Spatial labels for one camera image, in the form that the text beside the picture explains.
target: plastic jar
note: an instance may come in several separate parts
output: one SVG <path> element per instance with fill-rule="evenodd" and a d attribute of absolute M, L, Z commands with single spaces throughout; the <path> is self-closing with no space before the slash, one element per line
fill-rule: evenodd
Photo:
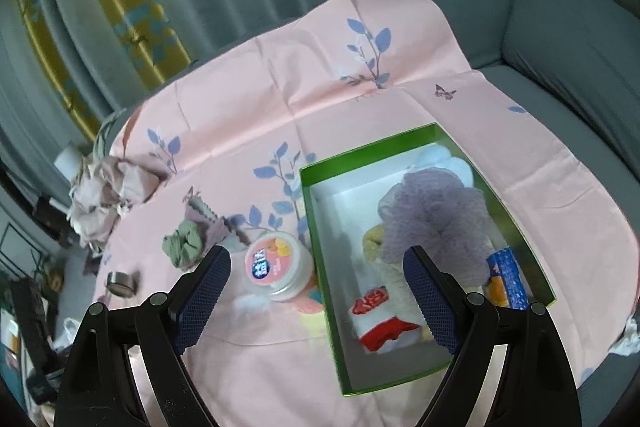
<path fill-rule="evenodd" d="M 266 233 L 255 241 L 246 252 L 244 265 L 252 291 L 277 302 L 299 295 L 314 273 L 309 251 L 284 232 Z"/>

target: green box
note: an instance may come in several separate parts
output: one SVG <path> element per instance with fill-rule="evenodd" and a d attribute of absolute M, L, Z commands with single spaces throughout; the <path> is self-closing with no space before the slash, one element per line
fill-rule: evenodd
<path fill-rule="evenodd" d="M 383 355 L 365 354 L 354 335 L 349 338 L 346 333 L 349 328 L 345 323 L 348 311 L 343 309 L 346 302 L 351 302 L 343 294 L 354 291 L 352 286 L 356 280 L 355 275 L 348 273 L 346 264 L 350 262 L 350 256 L 347 254 L 353 248 L 358 248 L 355 237 L 364 228 L 376 224 L 372 223 L 374 218 L 369 207 L 379 197 L 375 196 L 367 204 L 369 187 L 371 192 L 380 191 L 386 180 L 398 176 L 401 178 L 402 169 L 397 169 L 397 172 L 392 170 L 402 161 L 405 167 L 408 166 L 406 162 L 411 161 L 412 155 L 419 154 L 418 148 L 434 142 L 446 146 L 453 156 L 463 158 L 472 166 L 474 185 L 484 192 L 488 211 L 513 250 L 534 298 L 546 306 L 555 302 L 553 289 L 522 232 L 475 168 L 471 158 L 465 156 L 439 125 L 433 123 L 419 127 L 309 165 L 300 172 L 302 191 L 319 286 L 326 306 L 328 334 L 340 387 L 345 396 L 370 393 L 425 377 L 443 369 L 450 362 L 448 352 L 430 342 L 415 344 L 418 347 L 403 347 Z M 352 189 L 357 190 L 359 196 L 350 192 Z M 353 194 L 353 210 L 345 213 L 345 208 L 352 208 L 348 203 L 349 194 Z M 334 212 L 332 205 L 342 210 Z M 369 222 L 363 225 L 360 218 Z"/>

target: pink sheet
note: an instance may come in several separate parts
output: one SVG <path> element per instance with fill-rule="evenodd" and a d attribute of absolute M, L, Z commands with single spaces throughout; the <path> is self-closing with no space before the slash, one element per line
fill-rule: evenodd
<path fill-rule="evenodd" d="M 111 270 L 142 279 L 135 298 L 112 298 L 110 308 L 172 287 L 180 272 L 161 243 L 183 218 L 190 191 L 235 216 L 251 239 L 274 228 L 308 237 L 301 166 L 433 121 L 474 161 L 537 254 L 580 383 L 635 304 L 636 238 L 570 151 L 471 70 L 430 0 L 329 0 L 149 99 L 111 153 L 172 176 L 114 230 L 96 296 Z M 251 296 L 241 259 L 232 256 L 231 279 L 184 357 L 222 425 L 415 424 L 442 375 L 342 397 L 322 314 Z M 504 350 L 496 353 L 469 425 L 482 425 L 491 406 Z M 153 425 L 162 425 L 139 356 L 134 371 Z"/>

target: printed label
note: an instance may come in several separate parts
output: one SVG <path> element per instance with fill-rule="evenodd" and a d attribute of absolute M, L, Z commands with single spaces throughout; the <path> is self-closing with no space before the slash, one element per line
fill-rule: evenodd
<path fill-rule="evenodd" d="M 254 284 L 271 285 L 282 279 L 291 264 L 291 247 L 282 239 L 267 239 L 246 258 L 247 275 Z"/>

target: crumpled pink fabric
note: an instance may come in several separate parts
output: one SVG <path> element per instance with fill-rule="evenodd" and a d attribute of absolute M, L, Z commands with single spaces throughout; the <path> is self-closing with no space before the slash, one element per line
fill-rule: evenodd
<path fill-rule="evenodd" d="M 155 174 L 114 156 L 84 165 L 71 189 L 66 214 L 80 246 L 101 248 L 118 217 L 148 200 L 159 184 Z"/>

